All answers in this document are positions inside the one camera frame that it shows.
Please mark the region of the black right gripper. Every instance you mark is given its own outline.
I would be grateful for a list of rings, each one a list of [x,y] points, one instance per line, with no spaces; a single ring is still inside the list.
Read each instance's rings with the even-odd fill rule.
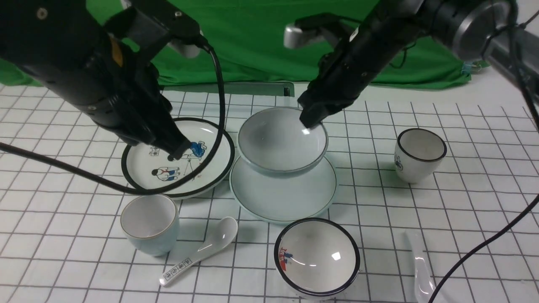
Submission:
[[[351,106],[404,46],[404,25],[360,25],[298,99],[304,127],[314,128]]]

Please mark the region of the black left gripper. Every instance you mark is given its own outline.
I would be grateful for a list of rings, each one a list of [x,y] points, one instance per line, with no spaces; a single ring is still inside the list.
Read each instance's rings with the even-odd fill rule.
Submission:
[[[72,70],[57,71],[55,92],[128,144],[155,146],[176,160],[191,141],[174,126],[172,107],[159,91],[158,76],[152,63],[120,66],[94,55]]]

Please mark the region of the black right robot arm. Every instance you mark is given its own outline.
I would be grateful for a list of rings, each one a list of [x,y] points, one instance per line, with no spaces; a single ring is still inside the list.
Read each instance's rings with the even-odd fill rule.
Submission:
[[[489,63],[538,122],[538,37],[517,18],[514,0],[380,0],[355,29],[328,12],[297,19],[286,27],[287,48],[333,47],[298,98],[300,121],[312,128],[351,106],[400,52],[429,36],[462,61]]]

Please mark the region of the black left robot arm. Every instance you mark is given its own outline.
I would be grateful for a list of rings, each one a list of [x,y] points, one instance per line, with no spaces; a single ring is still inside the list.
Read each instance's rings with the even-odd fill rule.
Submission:
[[[200,26],[167,0],[131,0],[101,25],[84,0],[2,0],[1,58],[125,143],[179,159],[190,141],[159,89],[152,59],[193,44]]]

